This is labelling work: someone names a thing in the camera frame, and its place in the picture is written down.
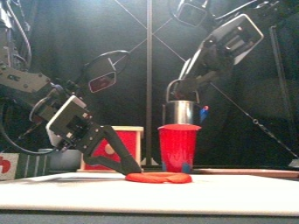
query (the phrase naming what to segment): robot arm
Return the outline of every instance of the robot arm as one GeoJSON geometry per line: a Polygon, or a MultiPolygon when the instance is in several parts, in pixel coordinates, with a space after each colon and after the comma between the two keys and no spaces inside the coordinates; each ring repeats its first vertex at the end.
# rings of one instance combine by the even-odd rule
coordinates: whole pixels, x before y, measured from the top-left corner
{"type": "MultiPolygon", "coordinates": [[[[203,10],[207,10],[206,6],[202,6],[199,10],[199,4],[191,7],[191,1],[184,0],[183,2],[187,2],[180,4],[179,12],[183,15],[187,15],[188,11],[202,13],[203,10]]],[[[200,17],[198,15],[194,19],[186,19],[187,23],[188,21],[194,22],[195,18],[202,20],[206,18],[216,28],[202,41],[194,56],[186,61],[178,80],[179,84],[172,92],[176,99],[188,97],[188,93],[195,92],[200,85],[220,76],[230,75],[232,67],[244,59],[264,37],[258,26],[268,27],[296,13],[298,4],[298,1],[255,0],[222,17],[200,17]]]]}
{"type": "MultiPolygon", "coordinates": [[[[65,151],[72,148],[79,150],[87,164],[104,165],[125,175],[132,172],[141,172],[112,127],[103,127],[92,121],[87,104],[76,96],[77,85],[71,82],[68,88],[64,88],[55,85],[44,74],[25,71],[31,56],[27,59],[15,50],[13,34],[16,28],[13,25],[20,23],[16,21],[9,4],[15,4],[15,2],[0,0],[0,92],[4,97],[0,100],[0,132],[4,139],[20,152],[32,155],[45,154],[44,152],[36,153],[23,149],[5,134],[3,124],[4,105],[7,101],[13,101],[31,111],[29,120],[33,123],[39,121],[47,122],[45,129],[55,149],[65,151]],[[120,163],[105,157],[92,156],[103,139],[107,139],[116,151],[120,163]]],[[[125,51],[109,52],[100,55],[84,66],[87,74],[92,69],[100,69],[104,73],[100,77],[91,77],[88,87],[92,93],[115,84],[117,72],[109,57],[119,54],[127,56],[125,51]]]]}

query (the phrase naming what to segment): black backdrop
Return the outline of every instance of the black backdrop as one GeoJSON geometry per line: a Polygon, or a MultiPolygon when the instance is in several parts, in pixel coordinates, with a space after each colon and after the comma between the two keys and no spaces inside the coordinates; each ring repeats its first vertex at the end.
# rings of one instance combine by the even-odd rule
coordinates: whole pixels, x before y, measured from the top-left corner
{"type": "MultiPolygon", "coordinates": [[[[160,162],[158,127],[163,125],[164,90],[179,77],[183,62],[194,55],[207,32],[202,27],[178,23],[171,18],[167,1],[162,0],[21,2],[32,24],[32,72],[43,72],[53,80],[60,78],[75,81],[80,77],[81,66],[97,55],[115,50],[131,52],[131,64],[119,75],[116,85],[88,95],[87,102],[100,124],[143,126],[145,132],[150,128],[150,150],[155,161],[160,162]],[[148,29],[154,34],[151,43],[147,42],[148,29]],[[152,64],[151,76],[148,62],[152,64]]],[[[246,2],[214,0],[212,13],[219,16],[246,2]]],[[[279,25],[287,100],[292,104],[295,131],[299,114],[298,28],[298,15],[279,25]]],[[[290,135],[291,121],[286,118],[268,30],[263,33],[266,39],[235,67],[231,79],[215,83],[283,142],[296,148],[296,139],[290,135]]],[[[214,88],[206,87],[200,92],[200,102],[210,105],[210,115],[198,137],[195,163],[287,165],[292,159],[290,154],[214,88]]],[[[148,150],[147,137],[143,140],[143,157],[148,150]]]]}

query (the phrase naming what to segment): red cloth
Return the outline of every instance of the red cloth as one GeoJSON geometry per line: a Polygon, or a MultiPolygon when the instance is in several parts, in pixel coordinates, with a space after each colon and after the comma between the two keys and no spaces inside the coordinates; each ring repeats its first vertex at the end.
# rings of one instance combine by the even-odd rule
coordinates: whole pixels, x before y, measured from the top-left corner
{"type": "Polygon", "coordinates": [[[141,172],[127,174],[125,180],[154,184],[186,184],[192,182],[192,177],[191,175],[182,172],[141,172]]]}

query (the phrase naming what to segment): white table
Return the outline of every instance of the white table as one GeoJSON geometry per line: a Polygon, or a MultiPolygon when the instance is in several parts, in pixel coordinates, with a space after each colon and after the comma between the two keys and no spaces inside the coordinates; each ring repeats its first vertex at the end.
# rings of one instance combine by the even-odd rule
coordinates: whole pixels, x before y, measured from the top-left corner
{"type": "Polygon", "coordinates": [[[216,223],[234,223],[228,220],[234,217],[292,223],[299,217],[299,182],[247,175],[192,175],[192,183],[176,185],[128,182],[117,173],[73,172],[3,181],[0,192],[1,223],[20,214],[61,214],[64,218],[68,214],[77,220],[84,214],[100,214],[101,220],[116,215],[119,223],[127,223],[119,217],[129,215],[143,223],[155,216],[190,217],[190,221],[227,217],[228,222],[216,223]]]}

